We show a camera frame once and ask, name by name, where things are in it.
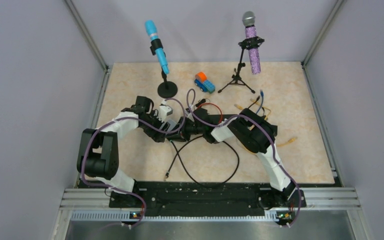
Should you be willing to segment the white small hub box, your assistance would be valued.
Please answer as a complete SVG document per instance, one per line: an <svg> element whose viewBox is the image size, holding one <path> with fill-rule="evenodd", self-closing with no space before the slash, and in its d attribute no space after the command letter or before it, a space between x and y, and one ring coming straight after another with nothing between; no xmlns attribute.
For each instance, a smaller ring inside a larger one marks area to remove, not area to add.
<svg viewBox="0 0 384 240"><path fill-rule="evenodd" d="M177 125L177 122L172 119L169 119L166 123L168 124L167 132L173 131Z"/></svg>

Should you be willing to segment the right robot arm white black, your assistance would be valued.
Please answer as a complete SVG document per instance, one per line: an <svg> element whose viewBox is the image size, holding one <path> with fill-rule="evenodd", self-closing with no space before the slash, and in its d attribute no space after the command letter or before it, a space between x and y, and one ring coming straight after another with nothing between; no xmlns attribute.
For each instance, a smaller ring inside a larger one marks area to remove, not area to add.
<svg viewBox="0 0 384 240"><path fill-rule="evenodd" d="M262 163L269 177L270 194L277 206L296 207L305 205L304 193L298 183L286 171L276 145L278 127L263 116L246 108L239 114L224 118L219 124L212 123L212 115L206 110L196 110L189 117L182 117L170 139L189 142L192 135L200 135L210 144L235 138Z"/></svg>

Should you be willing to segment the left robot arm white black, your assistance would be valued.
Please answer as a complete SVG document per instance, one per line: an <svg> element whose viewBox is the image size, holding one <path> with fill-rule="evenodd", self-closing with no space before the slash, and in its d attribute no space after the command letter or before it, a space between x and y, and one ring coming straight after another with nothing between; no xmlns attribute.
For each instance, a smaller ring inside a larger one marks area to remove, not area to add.
<svg viewBox="0 0 384 240"><path fill-rule="evenodd" d="M119 141L141 128L154 142L164 142L176 125L168 119L172 113L173 108L165 100L155 106L150 98L138 96L135 104L122 109L111 121L96 129L85 129L76 164L81 180L93 186L86 178L95 178L102 186L121 193L121 200L127 206L136 206L141 194L134 189L136 181L119 167Z"/></svg>

